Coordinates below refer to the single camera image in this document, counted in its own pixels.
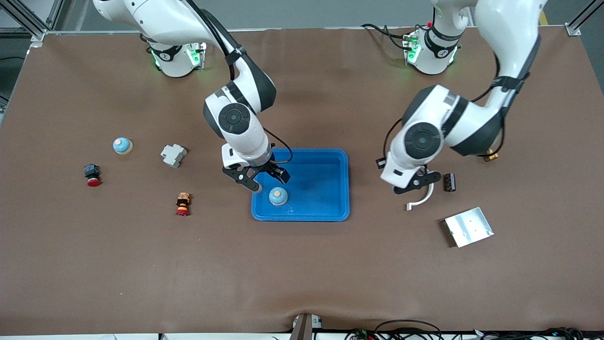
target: red button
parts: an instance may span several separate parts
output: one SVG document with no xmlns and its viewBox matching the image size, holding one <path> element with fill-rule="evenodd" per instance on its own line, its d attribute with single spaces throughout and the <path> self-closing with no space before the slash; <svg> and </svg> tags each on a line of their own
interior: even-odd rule
<svg viewBox="0 0 604 340">
<path fill-rule="evenodd" d="M 96 179 L 96 178 L 90 178 L 88 180 L 88 186 L 100 186 L 101 185 L 101 181 Z"/>
</svg>

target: blue tray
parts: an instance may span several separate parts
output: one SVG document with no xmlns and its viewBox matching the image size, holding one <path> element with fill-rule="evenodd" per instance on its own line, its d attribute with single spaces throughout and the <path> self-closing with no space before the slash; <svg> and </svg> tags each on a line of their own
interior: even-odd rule
<svg viewBox="0 0 604 340">
<path fill-rule="evenodd" d="M 267 173 L 256 180 L 262 192 L 252 194 L 252 215 L 260 221 L 344 221 L 350 213 L 348 156 L 340 149 L 293 149 L 294 159 L 284 164 L 291 175 L 285 185 Z M 287 149 L 274 149 L 277 160 L 287 159 Z M 272 188 L 288 192 L 288 201 L 274 206 Z"/>
</svg>

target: yellow stripe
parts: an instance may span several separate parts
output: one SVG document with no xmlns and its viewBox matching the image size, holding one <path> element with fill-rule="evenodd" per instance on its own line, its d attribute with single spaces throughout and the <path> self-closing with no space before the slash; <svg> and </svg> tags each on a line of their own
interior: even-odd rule
<svg viewBox="0 0 604 340">
<path fill-rule="evenodd" d="M 539 15 L 539 25 L 549 25 L 544 11 L 541 11 L 541 14 Z"/>
</svg>

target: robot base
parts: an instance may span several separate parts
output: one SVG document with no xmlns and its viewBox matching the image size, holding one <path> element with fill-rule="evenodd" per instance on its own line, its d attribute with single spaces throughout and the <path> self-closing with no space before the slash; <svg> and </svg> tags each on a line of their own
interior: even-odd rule
<svg viewBox="0 0 604 340">
<path fill-rule="evenodd" d="M 450 56 L 437 58 L 434 56 L 434 52 L 421 43 L 424 41 L 425 34 L 425 30 L 418 29 L 405 36 L 403 46 L 411 49 L 411 51 L 404 51 L 405 64 L 414 66 L 421 73 L 439 74 L 453 62 L 457 47 L 449 53 Z"/>
<path fill-rule="evenodd" d="M 162 53 L 157 55 L 151 51 L 151 55 L 155 60 L 155 66 L 162 73 L 168 77 L 180 78 L 190 74 L 193 70 L 204 69 L 205 46 L 205 43 L 183 45 L 171 61 L 164 60 Z"/>
</svg>

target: gray floor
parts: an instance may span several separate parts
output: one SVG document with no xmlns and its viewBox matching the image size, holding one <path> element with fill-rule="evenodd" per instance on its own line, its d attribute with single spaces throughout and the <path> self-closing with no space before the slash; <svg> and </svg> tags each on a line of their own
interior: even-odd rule
<svg viewBox="0 0 604 340">
<path fill-rule="evenodd" d="M 549 0 L 545 6 L 547 21 L 552 25 L 570 22 L 589 3 L 589 0 Z M 591 66 L 604 92 L 604 8 L 595 12 L 580 30 Z"/>
<path fill-rule="evenodd" d="M 63 30 L 131 30 L 101 17 L 89 0 L 74 0 L 72 18 Z M 317 28 L 359 26 L 367 22 L 413 26 L 432 19 L 427 0 L 196 0 L 229 29 L 235 28 Z"/>
<path fill-rule="evenodd" d="M 371 22 L 377 25 L 413 26 L 431 19 L 432 8 L 427 0 L 196 0 L 212 12 L 226 28 L 317 28 L 349 27 Z M 570 21 L 590 0 L 549 0 L 545 14 L 549 24 Z M 66 31 L 131 30 L 101 17 L 91 0 L 72 0 L 63 23 Z M 585 49 L 590 57 L 600 87 L 604 89 L 604 9 L 594 14 L 582 27 Z M 0 57 L 25 56 L 28 39 L 7 39 L 0 36 Z M 22 62 L 17 59 L 0 61 L 0 94 L 10 97 Z"/>
</svg>

